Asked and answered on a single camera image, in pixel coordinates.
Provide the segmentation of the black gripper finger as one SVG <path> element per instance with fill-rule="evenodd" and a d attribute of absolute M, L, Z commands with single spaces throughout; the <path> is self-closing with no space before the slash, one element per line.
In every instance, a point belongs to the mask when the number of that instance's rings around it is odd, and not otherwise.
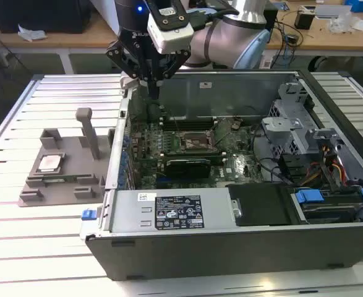
<path fill-rule="evenodd" d="M 146 52 L 140 40 L 125 45 L 121 40 L 110 44 L 106 51 L 107 57 L 130 78 L 137 79 L 147 88 L 148 95 L 154 99 L 154 82 L 151 66 L 146 59 Z"/>
<path fill-rule="evenodd" d="M 190 58 L 190 48 L 170 54 L 156 53 L 153 58 L 153 98 L 158 99 L 163 81 L 170 79 Z"/>

